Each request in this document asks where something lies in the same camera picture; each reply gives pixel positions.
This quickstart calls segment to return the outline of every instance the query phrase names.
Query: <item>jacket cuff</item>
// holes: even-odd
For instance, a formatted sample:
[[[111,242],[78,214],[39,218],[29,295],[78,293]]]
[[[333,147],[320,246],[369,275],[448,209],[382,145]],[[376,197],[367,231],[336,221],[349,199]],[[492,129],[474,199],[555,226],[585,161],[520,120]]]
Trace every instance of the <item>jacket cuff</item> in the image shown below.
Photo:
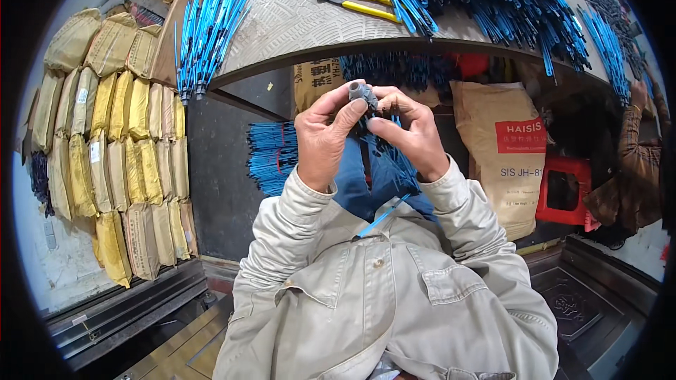
[[[338,188],[335,182],[331,182],[328,190],[330,194],[322,194],[308,187],[298,176],[296,165],[284,182],[279,209],[293,223],[312,223],[336,194]]]
[[[448,153],[446,156],[450,165],[444,176],[432,183],[418,182],[434,207],[444,213],[457,209],[469,199],[467,180],[453,158]]]

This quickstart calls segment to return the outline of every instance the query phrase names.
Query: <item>wooden board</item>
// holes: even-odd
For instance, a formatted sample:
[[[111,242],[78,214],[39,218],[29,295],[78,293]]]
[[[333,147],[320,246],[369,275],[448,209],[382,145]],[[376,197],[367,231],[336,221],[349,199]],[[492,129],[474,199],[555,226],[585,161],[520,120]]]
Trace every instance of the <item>wooden board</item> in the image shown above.
[[[568,0],[571,8],[587,7],[584,0]],[[461,11],[447,11],[437,19],[439,32],[432,44],[410,34],[402,24],[371,17],[317,0],[249,0],[251,11],[232,39],[226,62],[214,76],[214,89],[245,77],[318,58],[372,50],[426,52],[488,52],[520,60],[541,62],[539,52],[492,44],[478,25]],[[386,9],[378,4],[369,6]],[[603,64],[584,29],[592,70],[608,82]],[[555,70],[570,67],[556,63]]]
[[[150,69],[150,80],[166,86],[176,88],[176,63],[174,60],[174,21],[176,35],[181,38],[183,30],[183,14],[188,0],[174,0],[169,14],[164,20],[162,32],[159,35],[157,49]]]

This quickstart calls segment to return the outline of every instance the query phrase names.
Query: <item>pliers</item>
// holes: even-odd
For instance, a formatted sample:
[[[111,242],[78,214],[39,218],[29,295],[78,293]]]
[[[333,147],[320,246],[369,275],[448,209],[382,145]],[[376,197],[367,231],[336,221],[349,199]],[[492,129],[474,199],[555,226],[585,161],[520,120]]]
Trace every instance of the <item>pliers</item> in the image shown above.
[[[342,6],[343,8],[351,9],[352,11],[373,15],[374,17],[385,18],[398,24],[401,23],[401,21],[397,19],[397,16],[392,13],[381,11],[379,9],[369,8],[368,6],[358,4],[357,2],[352,2],[350,0],[325,0],[325,1],[336,4],[338,6]],[[387,6],[392,6],[392,2],[390,0],[372,0],[372,1],[379,2]]]

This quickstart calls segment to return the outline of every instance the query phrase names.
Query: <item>red stool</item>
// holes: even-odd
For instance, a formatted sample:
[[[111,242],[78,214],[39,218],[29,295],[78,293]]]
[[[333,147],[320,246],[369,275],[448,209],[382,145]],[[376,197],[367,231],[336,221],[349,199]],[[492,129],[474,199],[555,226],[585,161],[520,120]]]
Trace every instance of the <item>red stool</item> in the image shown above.
[[[577,206],[574,210],[568,211],[547,207],[547,187],[549,185],[550,171],[570,173],[577,179],[579,190],[577,192]],[[588,160],[547,154],[545,169],[542,172],[542,182],[540,183],[540,198],[537,202],[536,219],[564,224],[585,225],[586,221],[588,221],[587,207],[582,203],[582,199],[587,196],[592,187],[591,176],[592,169],[589,166]]]

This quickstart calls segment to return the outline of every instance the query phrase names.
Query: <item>brown garment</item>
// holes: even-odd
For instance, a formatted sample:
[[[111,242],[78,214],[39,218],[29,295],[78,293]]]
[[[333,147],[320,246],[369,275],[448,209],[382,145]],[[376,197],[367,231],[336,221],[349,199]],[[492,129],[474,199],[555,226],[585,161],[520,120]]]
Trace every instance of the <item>brown garment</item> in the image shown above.
[[[655,107],[662,136],[671,131],[669,111],[664,96],[654,77],[652,81]],[[638,228],[662,218],[660,208],[661,141],[638,142],[641,113],[635,106],[625,110],[618,147],[619,172],[610,181],[593,190],[583,201],[591,214],[608,226],[620,216],[621,224],[636,234]]]

